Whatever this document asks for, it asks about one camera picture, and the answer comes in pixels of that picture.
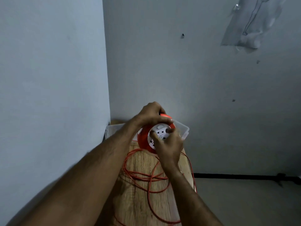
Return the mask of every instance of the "floor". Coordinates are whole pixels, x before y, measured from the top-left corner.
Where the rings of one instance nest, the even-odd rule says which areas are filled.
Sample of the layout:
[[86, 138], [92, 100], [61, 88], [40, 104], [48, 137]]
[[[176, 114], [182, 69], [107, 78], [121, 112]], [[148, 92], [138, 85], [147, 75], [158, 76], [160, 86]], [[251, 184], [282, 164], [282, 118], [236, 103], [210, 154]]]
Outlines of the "floor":
[[197, 178], [198, 194], [229, 226], [301, 225], [301, 185]]

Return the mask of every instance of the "hand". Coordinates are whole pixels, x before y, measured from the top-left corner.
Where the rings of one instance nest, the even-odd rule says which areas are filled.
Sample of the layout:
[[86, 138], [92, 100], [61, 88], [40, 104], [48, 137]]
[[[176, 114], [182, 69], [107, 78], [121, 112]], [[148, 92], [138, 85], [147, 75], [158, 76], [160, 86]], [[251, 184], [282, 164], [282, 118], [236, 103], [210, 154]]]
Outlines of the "hand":
[[183, 141], [177, 129], [166, 129], [166, 132], [169, 133], [169, 137], [164, 141], [154, 131], [150, 132], [150, 136], [154, 141], [161, 166], [169, 177], [175, 171], [180, 170], [178, 162], [183, 149]]
[[158, 102], [148, 103], [144, 106], [141, 112], [136, 116], [142, 126], [150, 124], [156, 125], [159, 123], [172, 123], [168, 117], [162, 117], [159, 113], [165, 114], [165, 110], [161, 107]]

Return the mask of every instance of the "wooden surface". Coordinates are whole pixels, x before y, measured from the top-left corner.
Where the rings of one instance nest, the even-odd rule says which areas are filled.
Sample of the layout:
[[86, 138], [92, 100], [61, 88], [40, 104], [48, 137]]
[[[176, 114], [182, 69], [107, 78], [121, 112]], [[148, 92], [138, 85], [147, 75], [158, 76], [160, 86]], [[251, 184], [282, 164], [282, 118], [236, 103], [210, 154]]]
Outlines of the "wooden surface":
[[[139, 145], [137, 142], [133, 141], [129, 151], [136, 148], [139, 148]], [[137, 152], [127, 161], [127, 169], [130, 171], [151, 174], [157, 161], [158, 160], [155, 157], [150, 156], [145, 152]], [[188, 160], [183, 155], [180, 157], [179, 167], [188, 182], [193, 186]], [[158, 165], [155, 174], [161, 172], [163, 172], [162, 167], [161, 165]], [[120, 225], [112, 216], [113, 214], [115, 214], [117, 219], [126, 226], [167, 225], [152, 214], [147, 201], [147, 192], [133, 186], [131, 179], [125, 178], [122, 174], [123, 172], [121, 171], [115, 187], [112, 190], [111, 197], [108, 199], [102, 211], [102, 217], [100, 216], [98, 220], [99, 225]], [[148, 187], [147, 182], [138, 181], [137, 183], [146, 189]], [[162, 190], [167, 184], [167, 180], [152, 182], [151, 190]], [[153, 210], [161, 218], [168, 221], [179, 220], [171, 186], [162, 193], [150, 194], [150, 202], [153, 206]]]

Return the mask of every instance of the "transparent plastic box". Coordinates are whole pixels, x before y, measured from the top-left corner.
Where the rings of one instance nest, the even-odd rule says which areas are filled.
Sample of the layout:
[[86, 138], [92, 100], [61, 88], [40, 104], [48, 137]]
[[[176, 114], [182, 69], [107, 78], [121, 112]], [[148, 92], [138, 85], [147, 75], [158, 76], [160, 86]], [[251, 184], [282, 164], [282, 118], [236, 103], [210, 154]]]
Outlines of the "transparent plastic box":
[[[183, 125], [182, 123], [178, 121], [174, 121], [173, 124], [175, 127], [179, 130], [180, 136], [182, 137], [183, 140], [186, 139], [186, 137], [189, 134], [189, 128], [186, 125]], [[124, 124], [114, 124], [114, 125], [108, 125], [106, 127], [106, 131], [104, 133], [105, 138], [109, 138], [112, 136], [115, 132], [117, 132], [119, 129], [122, 128]], [[137, 141], [137, 134], [134, 136], [133, 140]]]

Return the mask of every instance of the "orange wire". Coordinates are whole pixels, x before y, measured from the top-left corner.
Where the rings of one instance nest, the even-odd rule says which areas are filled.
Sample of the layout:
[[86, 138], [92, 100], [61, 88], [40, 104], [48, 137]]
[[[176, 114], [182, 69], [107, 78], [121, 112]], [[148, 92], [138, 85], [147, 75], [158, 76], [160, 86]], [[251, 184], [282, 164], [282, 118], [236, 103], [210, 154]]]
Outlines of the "orange wire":
[[[136, 186], [137, 188], [141, 189], [141, 190], [144, 190], [148, 193], [148, 205], [149, 205], [149, 208], [151, 210], [151, 212], [155, 215], [155, 217], [157, 217], [157, 219], [159, 219], [160, 221], [166, 223], [166, 224], [170, 224], [170, 226], [172, 225], [175, 225], [175, 224], [179, 224], [181, 223], [181, 221], [168, 221], [168, 220], [164, 220], [163, 218], [159, 217], [155, 211], [153, 210], [152, 206], [151, 206], [151, 202], [150, 202], [150, 194], [158, 194], [158, 193], [162, 193], [163, 191], [167, 190], [167, 188], [169, 187], [170, 183], [168, 182], [168, 185], [163, 189], [163, 190], [159, 190], [159, 191], [152, 191], [151, 190], [151, 183], [152, 182], [157, 182], [157, 181], [161, 181], [161, 180], [168, 180], [168, 178], [165, 176], [165, 177], [161, 177], [161, 175], [163, 174], [160, 173], [158, 175], [154, 175], [155, 173], [155, 170], [157, 168], [157, 166], [159, 165], [160, 161], [159, 161], [159, 158], [156, 157], [158, 159], [158, 162], [156, 163], [155, 167], [153, 168], [152, 170], [152, 173], [149, 175], [149, 174], [145, 174], [145, 173], [141, 173], [141, 172], [137, 172], [137, 171], [129, 171], [127, 168], [126, 168], [126, 163], [127, 163], [127, 160], [135, 153], [137, 152], [140, 152], [142, 151], [142, 149], [140, 148], [137, 148], [137, 149], [134, 149], [132, 151], [130, 151], [127, 156], [126, 156], [126, 159], [124, 160], [123, 162], [123, 165], [122, 165], [122, 169], [123, 171], [125, 172], [125, 174], [133, 181], [133, 186]], [[191, 173], [192, 173], [192, 178], [193, 178], [193, 186], [194, 186], [194, 190], [195, 192], [197, 192], [197, 188], [195, 186], [195, 179], [194, 179], [194, 174], [193, 174], [193, 170], [192, 170], [192, 166], [191, 166], [191, 162], [188, 158], [188, 156], [181, 152], [182, 155], [186, 156], [188, 161], [189, 161], [189, 164], [190, 164], [190, 168], [191, 168]], [[139, 184], [137, 184], [136, 181], [144, 181], [144, 182], [148, 182], [148, 188], [145, 189], [144, 187], [140, 186]], [[126, 226], [125, 224], [123, 224], [122, 222], [120, 222], [116, 216], [114, 216], [116, 221], [121, 224], [122, 226]]]

